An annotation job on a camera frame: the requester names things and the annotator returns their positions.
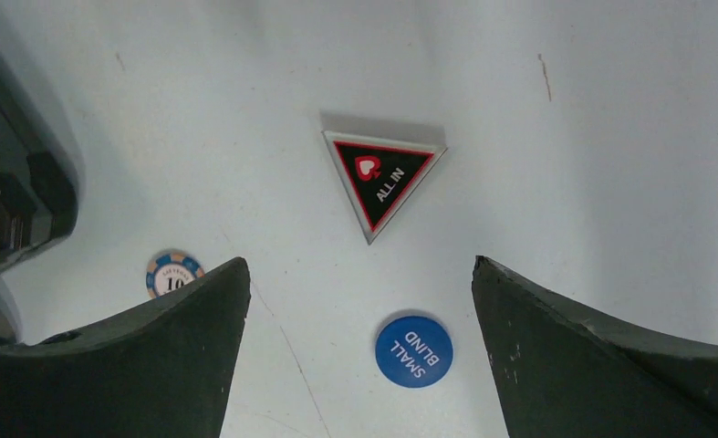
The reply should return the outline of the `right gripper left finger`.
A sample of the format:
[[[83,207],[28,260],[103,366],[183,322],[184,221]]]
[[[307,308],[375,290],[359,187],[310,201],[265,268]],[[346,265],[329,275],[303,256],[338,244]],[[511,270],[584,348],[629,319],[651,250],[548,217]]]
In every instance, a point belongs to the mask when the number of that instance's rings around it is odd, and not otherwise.
[[[0,345],[0,437],[217,437],[251,299],[246,261],[36,345]]]

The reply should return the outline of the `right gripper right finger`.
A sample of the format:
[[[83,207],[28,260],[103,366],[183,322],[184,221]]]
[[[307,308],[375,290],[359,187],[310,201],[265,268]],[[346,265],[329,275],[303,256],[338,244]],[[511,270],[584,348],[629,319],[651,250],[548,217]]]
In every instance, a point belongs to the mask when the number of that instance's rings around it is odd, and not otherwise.
[[[486,256],[473,302],[512,437],[718,437],[718,346],[564,297]]]

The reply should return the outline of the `black poker set case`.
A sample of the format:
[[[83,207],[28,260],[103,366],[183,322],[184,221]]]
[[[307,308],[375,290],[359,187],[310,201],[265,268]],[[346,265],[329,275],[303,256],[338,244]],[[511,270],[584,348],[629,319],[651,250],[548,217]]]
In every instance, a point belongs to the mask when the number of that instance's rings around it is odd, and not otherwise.
[[[62,151],[0,52],[0,275],[74,230],[78,196]],[[14,315],[0,298],[0,346],[16,340]]]

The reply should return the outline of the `triangular dealer button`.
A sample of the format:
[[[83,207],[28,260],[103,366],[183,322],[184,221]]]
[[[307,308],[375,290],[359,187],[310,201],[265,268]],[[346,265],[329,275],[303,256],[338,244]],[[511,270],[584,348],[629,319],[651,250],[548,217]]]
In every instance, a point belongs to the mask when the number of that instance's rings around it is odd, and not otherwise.
[[[333,130],[322,135],[369,245],[448,151],[443,144]]]

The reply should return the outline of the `poker chip middle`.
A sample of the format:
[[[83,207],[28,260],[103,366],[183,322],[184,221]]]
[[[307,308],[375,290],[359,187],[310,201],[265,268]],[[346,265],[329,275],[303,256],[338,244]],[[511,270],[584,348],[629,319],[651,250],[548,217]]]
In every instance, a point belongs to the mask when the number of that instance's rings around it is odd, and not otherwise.
[[[203,266],[180,250],[162,251],[146,267],[145,284],[150,298],[166,295],[204,276]]]

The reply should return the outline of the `blue round button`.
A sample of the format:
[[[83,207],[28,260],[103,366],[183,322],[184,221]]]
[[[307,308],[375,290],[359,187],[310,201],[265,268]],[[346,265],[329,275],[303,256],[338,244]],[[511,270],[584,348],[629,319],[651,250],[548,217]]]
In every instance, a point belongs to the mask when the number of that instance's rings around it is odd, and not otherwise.
[[[375,338],[380,373],[406,389],[421,389],[443,379],[453,365],[453,341],[445,326],[424,315],[388,321]]]

